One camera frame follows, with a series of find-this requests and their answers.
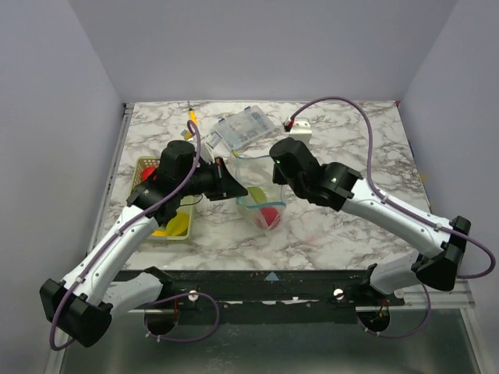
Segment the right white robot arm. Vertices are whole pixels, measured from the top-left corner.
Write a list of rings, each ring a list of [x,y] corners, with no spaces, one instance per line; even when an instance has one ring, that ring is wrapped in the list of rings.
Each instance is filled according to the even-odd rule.
[[[461,216],[449,220],[400,199],[380,198],[358,171],[338,162],[320,164],[300,140],[278,141],[270,156],[274,183],[288,185],[309,203],[365,219],[414,248],[399,259],[369,266],[358,288],[364,303],[376,305],[390,293],[417,284],[453,290],[471,228],[469,220]]]

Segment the red toy apple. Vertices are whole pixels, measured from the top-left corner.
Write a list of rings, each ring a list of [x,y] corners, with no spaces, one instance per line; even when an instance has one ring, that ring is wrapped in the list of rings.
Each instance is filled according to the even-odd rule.
[[[281,214],[279,210],[272,206],[266,206],[260,209],[256,217],[258,228],[273,230],[281,223]]]

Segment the clear zip top bag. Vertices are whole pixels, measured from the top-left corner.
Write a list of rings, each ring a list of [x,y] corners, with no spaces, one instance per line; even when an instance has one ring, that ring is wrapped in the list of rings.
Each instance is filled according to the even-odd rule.
[[[271,231],[281,223],[286,208],[283,185],[274,184],[274,162],[269,156],[235,157],[235,179],[248,192],[235,200],[241,216],[250,224]]]

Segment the green toy cabbage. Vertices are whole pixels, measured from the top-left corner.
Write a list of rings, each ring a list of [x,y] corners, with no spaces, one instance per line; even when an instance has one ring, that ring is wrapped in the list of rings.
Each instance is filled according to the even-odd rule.
[[[251,186],[248,188],[248,193],[249,202],[246,206],[249,208],[263,208],[274,204],[268,201],[266,194],[260,187]]]

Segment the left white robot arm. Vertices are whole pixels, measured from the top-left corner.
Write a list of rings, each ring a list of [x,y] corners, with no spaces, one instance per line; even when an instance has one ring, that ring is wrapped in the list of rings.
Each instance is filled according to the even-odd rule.
[[[176,216],[183,198],[203,195],[218,201],[247,194],[222,158],[206,162],[199,146],[184,140],[168,143],[159,165],[132,190],[118,220],[93,251],[60,281],[47,279],[41,285],[51,349],[60,350],[56,329],[86,348],[103,337],[118,308],[104,299],[111,282],[137,247]]]

